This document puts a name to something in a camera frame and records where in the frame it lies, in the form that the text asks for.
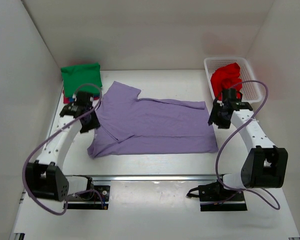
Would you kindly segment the purple t-shirt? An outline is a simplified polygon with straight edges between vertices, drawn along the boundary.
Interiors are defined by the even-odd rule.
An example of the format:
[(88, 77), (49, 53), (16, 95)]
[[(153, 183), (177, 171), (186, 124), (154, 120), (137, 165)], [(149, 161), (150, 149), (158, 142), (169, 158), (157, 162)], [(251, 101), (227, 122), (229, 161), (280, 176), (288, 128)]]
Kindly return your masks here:
[(96, 115), (100, 127), (87, 152), (109, 155), (216, 153), (204, 101), (139, 98), (140, 89), (115, 81)]

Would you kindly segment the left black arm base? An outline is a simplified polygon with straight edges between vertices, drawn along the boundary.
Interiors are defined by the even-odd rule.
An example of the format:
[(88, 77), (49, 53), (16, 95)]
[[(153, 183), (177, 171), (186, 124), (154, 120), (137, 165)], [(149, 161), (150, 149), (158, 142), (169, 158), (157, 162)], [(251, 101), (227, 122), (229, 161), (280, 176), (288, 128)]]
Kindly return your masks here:
[(111, 181), (105, 178), (90, 176), (88, 187), (96, 192), (81, 193), (70, 196), (68, 199), (68, 210), (108, 210), (111, 195)]

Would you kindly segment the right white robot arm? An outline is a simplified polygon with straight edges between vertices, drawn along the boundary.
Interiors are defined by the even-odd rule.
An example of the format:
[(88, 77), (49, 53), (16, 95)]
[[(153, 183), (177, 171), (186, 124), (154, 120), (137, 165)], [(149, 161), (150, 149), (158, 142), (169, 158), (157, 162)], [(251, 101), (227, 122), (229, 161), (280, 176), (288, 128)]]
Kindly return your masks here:
[(220, 98), (221, 102), (213, 101), (208, 124), (215, 124), (219, 129), (234, 125), (246, 146), (247, 157), (238, 173), (218, 178), (220, 184), (214, 187), (216, 198), (226, 200), (233, 191), (281, 188), (288, 162), (287, 150), (277, 147), (266, 136), (252, 106), (242, 101), (242, 94), (235, 88), (223, 89)]

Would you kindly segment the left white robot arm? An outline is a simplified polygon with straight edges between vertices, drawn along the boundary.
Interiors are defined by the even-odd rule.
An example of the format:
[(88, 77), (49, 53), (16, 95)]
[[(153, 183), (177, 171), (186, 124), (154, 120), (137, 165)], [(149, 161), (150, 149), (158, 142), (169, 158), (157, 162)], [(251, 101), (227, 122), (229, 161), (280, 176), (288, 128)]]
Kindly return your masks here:
[(63, 107), (57, 129), (41, 154), (25, 167), (25, 183), (30, 193), (38, 199), (64, 201), (78, 193), (83, 199), (94, 195), (95, 187), (87, 176), (66, 177), (62, 171), (66, 155), (78, 134), (100, 127), (91, 93), (79, 91), (74, 102)]

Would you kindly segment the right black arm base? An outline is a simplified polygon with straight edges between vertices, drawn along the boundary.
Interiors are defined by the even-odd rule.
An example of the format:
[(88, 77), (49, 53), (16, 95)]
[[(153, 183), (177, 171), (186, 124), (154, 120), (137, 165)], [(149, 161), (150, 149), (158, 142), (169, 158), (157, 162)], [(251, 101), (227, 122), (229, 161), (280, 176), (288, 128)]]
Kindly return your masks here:
[(201, 212), (247, 211), (243, 192), (226, 189), (218, 180), (191, 188), (186, 197), (198, 198)]

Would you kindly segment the blue folded t-shirt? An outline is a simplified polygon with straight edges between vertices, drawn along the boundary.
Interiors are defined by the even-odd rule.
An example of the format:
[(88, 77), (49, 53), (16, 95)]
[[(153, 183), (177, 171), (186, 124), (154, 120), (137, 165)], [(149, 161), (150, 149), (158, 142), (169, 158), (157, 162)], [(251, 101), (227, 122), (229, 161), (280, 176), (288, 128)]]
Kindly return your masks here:
[[(73, 102), (75, 99), (73, 98), (73, 97), (66, 97), (66, 98), (64, 98), (64, 100), (65, 99), (67, 99), (67, 101), (69, 102), (69, 103), (71, 103), (71, 102)], [(98, 95), (94, 95), (93, 96), (93, 99), (94, 100), (98, 100), (99, 99), (99, 96)]]

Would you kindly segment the magenta folded t-shirt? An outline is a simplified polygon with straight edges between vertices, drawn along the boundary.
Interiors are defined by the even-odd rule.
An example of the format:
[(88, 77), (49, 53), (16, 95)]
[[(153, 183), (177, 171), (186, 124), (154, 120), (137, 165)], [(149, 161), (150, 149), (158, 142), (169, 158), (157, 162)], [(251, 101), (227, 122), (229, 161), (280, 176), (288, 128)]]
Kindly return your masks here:
[[(88, 100), (90, 100), (90, 101), (95, 101), (95, 100), (94, 100), (94, 95), (97, 95), (97, 96), (99, 96), (99, 98), (100, 98), (100, 91), (97, 90), (96, 88), (93, 88), (93, 87), (83, 87), (83, 88), (81, 88), (79, 91), (80, 91), (80, 92), (87, 92), (87, 93), (93, 94), (93, 96), (90, 96), (90, 97), (88, 98)], [(64, 103), (64, 104), (69, 104), (69, 103), (71, 103), (71, 102), (68, 102), (67, 99), (64, 99), (64, 98), (73, 98), (73, 96), (66, 97), (66, 94), (65, 94), (65, 90), (64, 90), (64, 89), (62, 90), (62, 94), (63, 94), (63, 103)]]

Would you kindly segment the green folded t-shirt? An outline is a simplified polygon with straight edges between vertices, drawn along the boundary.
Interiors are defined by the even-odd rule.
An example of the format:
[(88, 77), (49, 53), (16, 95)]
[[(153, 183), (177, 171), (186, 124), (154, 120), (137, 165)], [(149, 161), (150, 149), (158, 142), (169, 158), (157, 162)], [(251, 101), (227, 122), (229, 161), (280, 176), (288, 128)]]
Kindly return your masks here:
[(103, 87), (99, 63), (88, 63), (62, 67), (64, 96), (71, 98), (83, 84), (93, 84), (100, 89)]

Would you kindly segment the red crumpled t-shirt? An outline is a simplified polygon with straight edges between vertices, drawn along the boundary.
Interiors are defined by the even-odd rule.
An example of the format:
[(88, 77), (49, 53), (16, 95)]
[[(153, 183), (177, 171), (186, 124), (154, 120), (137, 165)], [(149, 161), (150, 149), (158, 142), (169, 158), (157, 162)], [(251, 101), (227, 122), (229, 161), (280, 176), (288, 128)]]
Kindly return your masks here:
[(226, 66), (218, 68), (211, 76), (211, 86), (214, 96), (217, 97), (223, 89), (228, 89), (232, 85), (237, 84), (234, 88), (236, 89), (236, 96), (240, 98), (240, 91), (242, 89), (242, 80), (240, 79), (241, 68), (237, 63), (228, 64)]

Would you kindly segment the white plastic basket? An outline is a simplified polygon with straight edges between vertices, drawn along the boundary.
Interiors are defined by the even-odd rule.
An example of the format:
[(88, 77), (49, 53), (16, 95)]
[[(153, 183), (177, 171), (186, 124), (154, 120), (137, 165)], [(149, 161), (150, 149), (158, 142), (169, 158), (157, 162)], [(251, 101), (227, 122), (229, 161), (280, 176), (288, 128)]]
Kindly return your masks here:
[(204, 69), (212, 98), (219, 101), (223, 89), (235, 88), (236, 96), (244, 102), (258, 103), (263, 96), (260, 85), (254, 81), (255, 75), (248, 61), (243, 57), (207, 57)]

